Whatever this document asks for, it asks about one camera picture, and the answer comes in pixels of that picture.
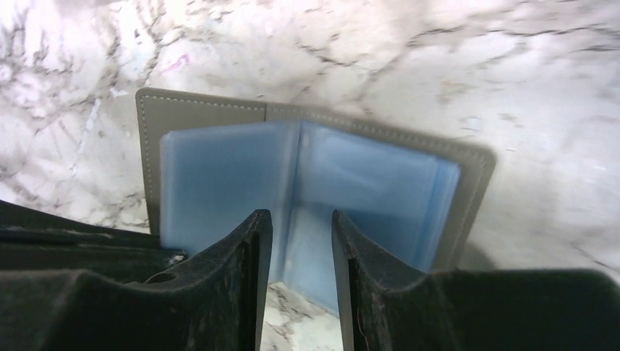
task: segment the white marble surface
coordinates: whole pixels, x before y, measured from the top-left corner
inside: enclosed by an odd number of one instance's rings
[[[147,232],[137,88],[327,105],[496,150],[463,267],[620,281],[619,18],[614,0],[0,1],[0,198]],[[267,350],[338,348],[332,320],[276,311]]]

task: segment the gray leather wallet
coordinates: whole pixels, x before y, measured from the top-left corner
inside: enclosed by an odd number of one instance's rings
[[[160,149],[168,132],[264,121],[304,120],[455,162],[460,178],[433,261],[433,269],[458,263],[478,208],[494,171],[496,158],[487,148],[428,135],[375,121],[344,116],[321,107],[213,97],[181,91],[142,88],[136,93],[143,176],[151,234],[160,231]]]

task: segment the wallet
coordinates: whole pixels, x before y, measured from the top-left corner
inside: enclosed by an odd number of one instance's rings
[[[270,282],[337,311],[331,214],[429,272],[454,268],[496,164],[486,147],[321,107],[143,88],[151,233],[196,254],[271,211]]]

